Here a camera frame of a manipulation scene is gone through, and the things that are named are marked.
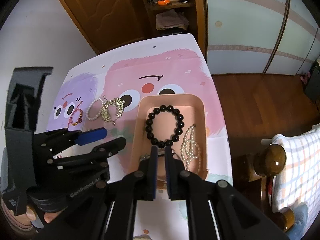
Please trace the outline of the left hand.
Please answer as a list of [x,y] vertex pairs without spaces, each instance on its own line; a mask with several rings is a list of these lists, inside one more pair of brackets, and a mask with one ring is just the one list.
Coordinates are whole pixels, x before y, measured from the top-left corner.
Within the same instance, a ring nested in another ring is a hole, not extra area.
[[[63,211],[64,211],[64,209],[61,210],[61,211],[55,212],[55,213],[47,213],[47,212],[45,212],[44,213],[44,221],[46,223],[48,223],[48,224],[51,223]],[[30,221],[35,221],[37,219],[37,213],[36,213],[35,209],[31,205],[27,205],[26,216],[28,217],[28,219]]]

